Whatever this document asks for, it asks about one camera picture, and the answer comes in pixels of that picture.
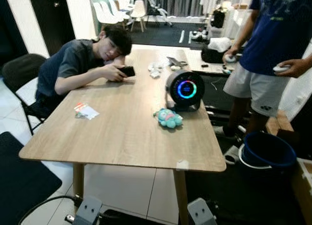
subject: black hair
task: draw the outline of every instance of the black hair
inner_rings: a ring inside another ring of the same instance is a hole
[[[108,37],[121,50],[122,55],[131,53],[132,40],[129,34],[120,26],[110,25],[104,28],[105,37]]]

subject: table leg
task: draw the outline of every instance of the table leg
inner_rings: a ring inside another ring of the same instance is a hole
[[[83,184],[84,184],[84,164],[74,163],[73,173],[73,188],[74,195],[79,195],[83,198]]]
[[[185,174],[183,170],[173,170],[175,178],[175,191],[177,205],[179,207],[179,215],[181,225],[188,224],[188,211],[187,211],[187,194],[185,184]]]

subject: gray t-shirt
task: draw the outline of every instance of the gray t-shirt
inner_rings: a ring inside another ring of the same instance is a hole
[[[54,90],[58,77],[80,75],[89,69],[103,66],[102,59],[95,59],[92,44],[91,40],[73,40],[50,57],[40,67],[36,99],[44,96],[60,102],[66,94],[59,96]]]

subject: plush toy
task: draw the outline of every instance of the plush toy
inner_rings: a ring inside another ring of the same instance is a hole
[[[170,109],[161,108],[153,115],[158,117],[158,121],[162,126],[175,128],[175,126],[182,125],[182,117]]]

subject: sock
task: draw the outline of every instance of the sock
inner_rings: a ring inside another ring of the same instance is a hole
[[[235,135],[235,129],[223,126],[223,132],[227,137],[233,137]]]

